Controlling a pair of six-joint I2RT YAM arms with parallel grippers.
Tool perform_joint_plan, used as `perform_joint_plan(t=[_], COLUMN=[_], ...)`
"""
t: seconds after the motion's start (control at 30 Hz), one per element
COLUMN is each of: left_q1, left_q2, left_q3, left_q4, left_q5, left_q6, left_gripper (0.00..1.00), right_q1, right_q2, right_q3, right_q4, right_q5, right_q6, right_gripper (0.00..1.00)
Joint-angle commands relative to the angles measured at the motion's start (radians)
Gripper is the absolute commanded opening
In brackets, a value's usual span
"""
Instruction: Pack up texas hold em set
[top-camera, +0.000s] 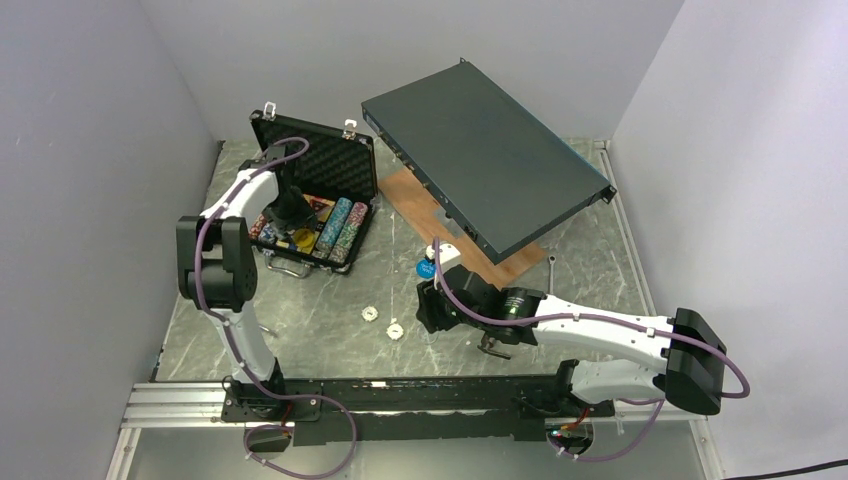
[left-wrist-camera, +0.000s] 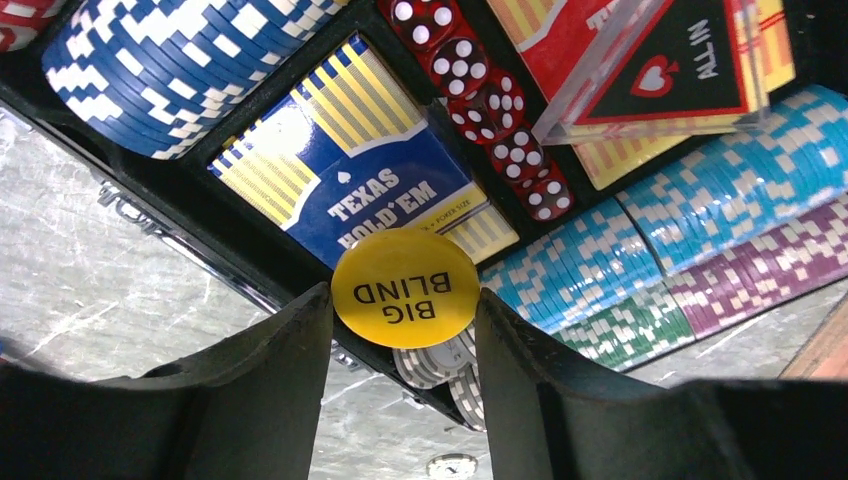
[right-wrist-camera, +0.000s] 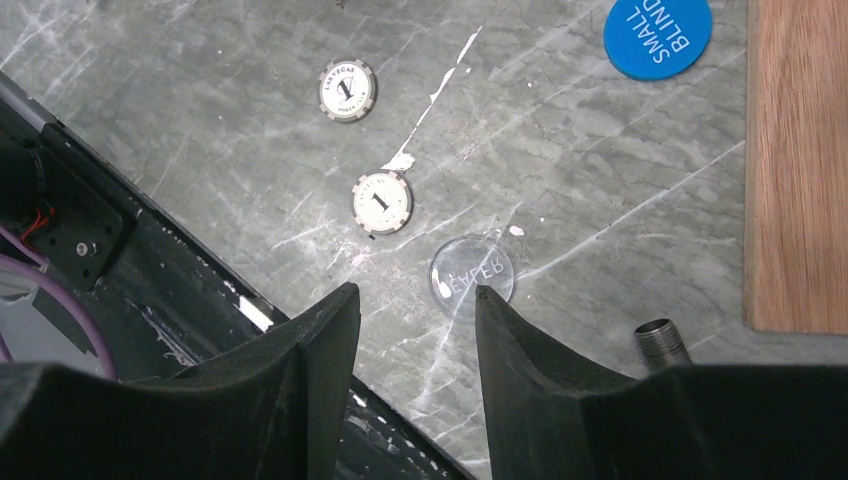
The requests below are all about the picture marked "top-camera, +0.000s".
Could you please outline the red triangular token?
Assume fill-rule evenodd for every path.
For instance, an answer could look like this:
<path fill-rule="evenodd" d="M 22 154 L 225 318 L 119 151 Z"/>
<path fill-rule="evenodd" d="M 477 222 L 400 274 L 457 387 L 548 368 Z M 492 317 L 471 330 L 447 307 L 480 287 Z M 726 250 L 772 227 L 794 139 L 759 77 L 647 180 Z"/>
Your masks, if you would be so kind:
<path fill-rule="evenodd" d="M 313 210 L 314 210 L 314 213 L 316 215 L 317 220 L 320 221 L 320 222 L 325 222 L 329 218 L 329 215 L 332 213 L 332 210 L 335 207 L 335 203 L 334 202 L 327 203 L 327 202 L 323 202 L 323 201 L 314 201 L 312 203 L 312 207 L 313 207 Z"/>

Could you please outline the blue round button chip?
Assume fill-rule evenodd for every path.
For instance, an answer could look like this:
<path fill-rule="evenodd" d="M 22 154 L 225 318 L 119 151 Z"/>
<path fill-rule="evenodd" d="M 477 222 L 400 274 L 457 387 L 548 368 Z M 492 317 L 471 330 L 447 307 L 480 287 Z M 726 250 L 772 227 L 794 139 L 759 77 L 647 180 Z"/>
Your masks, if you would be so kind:
<path fill-rule="evenodd" d="M 435 265 L 433 261 L 421 259 L 415 267 L 416 274 L 425 280 L 432 279 L 435 276 Z"/>

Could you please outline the white poker chip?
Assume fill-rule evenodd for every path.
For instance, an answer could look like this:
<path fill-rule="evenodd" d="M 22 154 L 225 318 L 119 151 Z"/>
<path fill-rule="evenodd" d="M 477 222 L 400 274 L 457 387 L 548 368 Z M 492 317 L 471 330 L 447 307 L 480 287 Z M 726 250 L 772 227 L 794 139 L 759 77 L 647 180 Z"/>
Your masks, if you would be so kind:
<path fill-rule="evenodd" d="M 392 321 L 386 328 L 386 335 L 392 341 L 400 340 L 405 334 L 405 330 L 402 325 L 400 325 L 396 321 Z"/>
<path fill-rule="evenodd" d="M 365 322 L 373 322 L 379 318 L 379 311 L 374 306 L 367 306 L 362 309 L 361 317 Z"/>

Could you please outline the yellow round button chip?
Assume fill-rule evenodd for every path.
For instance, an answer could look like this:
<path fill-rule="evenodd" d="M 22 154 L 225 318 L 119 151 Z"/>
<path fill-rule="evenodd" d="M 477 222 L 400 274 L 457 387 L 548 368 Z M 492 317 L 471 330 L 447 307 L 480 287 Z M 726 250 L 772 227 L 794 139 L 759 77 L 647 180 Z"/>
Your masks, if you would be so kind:
<path fill-rule="evenodd" d="M 292 234 L 293 244 L 302 253 L 311 253 L 317 241 L 318 235 L 310 229 L 299 229 Z"/>

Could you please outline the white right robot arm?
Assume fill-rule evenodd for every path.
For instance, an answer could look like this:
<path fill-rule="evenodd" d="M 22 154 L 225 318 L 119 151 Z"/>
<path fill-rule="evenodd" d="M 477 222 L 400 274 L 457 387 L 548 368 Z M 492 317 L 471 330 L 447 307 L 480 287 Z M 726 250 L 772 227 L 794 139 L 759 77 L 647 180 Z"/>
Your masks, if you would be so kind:
<path fill-rule="evenodd" d="M 560 363 L 551 401 L 574 415 L 608 400 L 663 399 L 689 413 L 721 410 L 727 349 L 695 310 L 670 317 L 600 310 L 539 290 L 498 289 L 463 266 L 417 287 L 417 320 L 430 334 L 466 325 L 493 344 L 568 345 L 607 355 L 605 361 Z"/>

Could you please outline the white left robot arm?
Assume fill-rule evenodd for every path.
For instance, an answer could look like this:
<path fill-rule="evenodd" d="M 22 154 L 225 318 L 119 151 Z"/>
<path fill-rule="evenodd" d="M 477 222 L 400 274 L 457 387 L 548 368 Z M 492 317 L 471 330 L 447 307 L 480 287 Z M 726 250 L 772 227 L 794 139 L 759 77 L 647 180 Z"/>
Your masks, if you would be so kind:
<path fill-rule="evenodd" d="M 214 325 L 229 356 L 232 383 L 254 386 L 247 404 L 264 420 L 279 417 L 299 396 L 287 394 L 279 362 L 257 320 L 258 271 L 249 226 L 281 192 L 275 170 L 309 147 L 302 137 L 273 143 L 236 174 L 211 207 L 181 217 L 176 228 L 179 292 Z"/>

